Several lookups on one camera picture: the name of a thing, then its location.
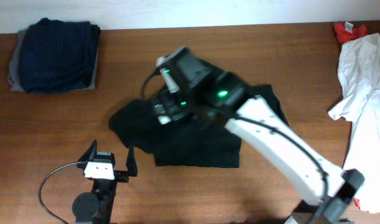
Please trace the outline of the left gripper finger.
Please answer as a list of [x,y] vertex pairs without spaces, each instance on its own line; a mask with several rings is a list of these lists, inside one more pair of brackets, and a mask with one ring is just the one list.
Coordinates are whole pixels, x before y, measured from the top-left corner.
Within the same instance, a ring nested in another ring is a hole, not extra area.
[[97,140],[94,140],[86,152],[79,158],[78,162],[89,162],[94,159],[97,150]]
[[134,156],[134,146],[129,146],[127,159],[126,159],[127,175],[130,177],[137,177],[138,168],[136,164],[136,159]]

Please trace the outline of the black t-shirt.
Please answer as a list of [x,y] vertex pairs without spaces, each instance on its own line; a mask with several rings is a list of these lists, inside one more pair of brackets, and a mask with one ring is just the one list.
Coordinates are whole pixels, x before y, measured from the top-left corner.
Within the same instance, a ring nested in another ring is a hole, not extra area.
[[109,119],[125,147],[152,154],[157,166],[238,168],[241,139],[196,116],[160,124],[149,100],[132,100]]

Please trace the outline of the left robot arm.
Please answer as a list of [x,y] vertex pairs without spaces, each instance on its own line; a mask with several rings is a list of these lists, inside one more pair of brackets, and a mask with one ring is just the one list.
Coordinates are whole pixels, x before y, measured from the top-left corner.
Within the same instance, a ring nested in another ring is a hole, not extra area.
[[72,212],[76,223],[109,224],[113,210],[116,187],[119,183],[128,183],[130,177],[138,173],[134,157],[134,146],[129,146],[126,158],[126,170],[116,170],[112,152],[97,151],[94,140],[88,150],[79,158],[77,167],[83,175],[93,182],[92,190],[76,197]]

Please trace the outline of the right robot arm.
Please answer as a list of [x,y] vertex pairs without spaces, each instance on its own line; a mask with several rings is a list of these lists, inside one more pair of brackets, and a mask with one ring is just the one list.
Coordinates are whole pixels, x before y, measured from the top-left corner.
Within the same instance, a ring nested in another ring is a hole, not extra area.
[[211,72],[189,78],[158,68],[168,91],[178,96],[172,106],[159,103],[161,116],[194,114],[220,123],[246,141],[295,187],[309,212],[294,212],[287,223],[339,223],[364,182],[356,169],[343,170],[310,147],[273,112],[260,95],[231,72]]

